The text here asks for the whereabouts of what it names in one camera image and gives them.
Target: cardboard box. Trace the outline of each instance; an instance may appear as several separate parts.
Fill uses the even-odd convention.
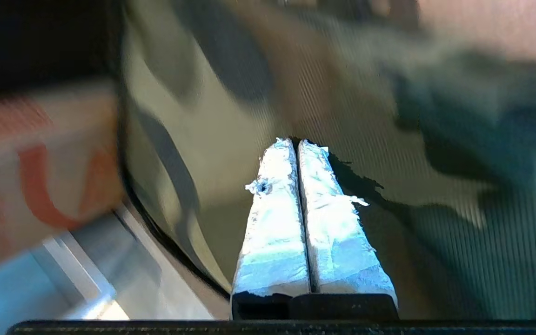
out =
[[[121,203],[106,81],[0,98],[0,263]]]

